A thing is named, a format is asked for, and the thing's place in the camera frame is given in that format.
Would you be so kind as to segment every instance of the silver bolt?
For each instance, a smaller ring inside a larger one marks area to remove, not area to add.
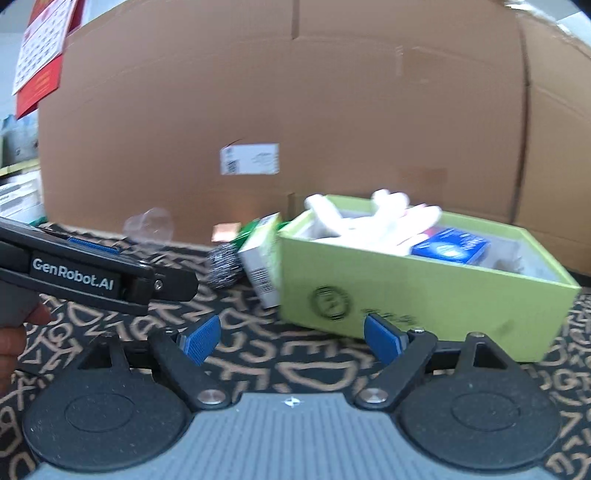
[[[365,403],[383,403],[388,399],[388,394],[381,388],[366,388],[359,393],[359,397]]]
[[[219,405],[226,400],[226,394],[217,388],[208,388],[199,392],[197,399],[205,405]]]

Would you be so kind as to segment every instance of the black circular cover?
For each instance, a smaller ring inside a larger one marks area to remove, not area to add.
[[[556,406],[532,382],[483,368],[416,389],[402,402],[400,421],[431,456],[479,471],[531,464],[560,431]]]
[[[33,402],[23,432],[41,460],[67,470],[143,463],[170,447],[189,419],[174,393],[141,374],[94,369],[59,383]]]

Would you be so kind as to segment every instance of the human hand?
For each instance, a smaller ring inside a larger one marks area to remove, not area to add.
[[[51,321],[49,310],[41,304],[25,320],[34,325],[47,325]],[[10,388],[11,375],[17,367],[18,356],[27,345],[27,331],[20,327],[0,328],[0,395]]]

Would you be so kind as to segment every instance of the open green storage box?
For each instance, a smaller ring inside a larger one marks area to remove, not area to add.
[[[372,213],[370,200],[329,199],[348,216]],[[441,340],[484,332],[516,361],[532,362],[544,356],[580,291],[525,229],[511,225],[447,212],[439,222],[517,242],[534,276],[320,244],[310,241],[312,225],[313,214],[304,212],[278,233],[280,315],[297,325],[362,338],[364,318],[376,312]]]

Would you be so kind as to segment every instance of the clear plastic object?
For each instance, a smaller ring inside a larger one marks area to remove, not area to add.
[[[174,223],[168,210],[156,207],[128,218],[123,233],[143,247],[158,250],[173,239]]]

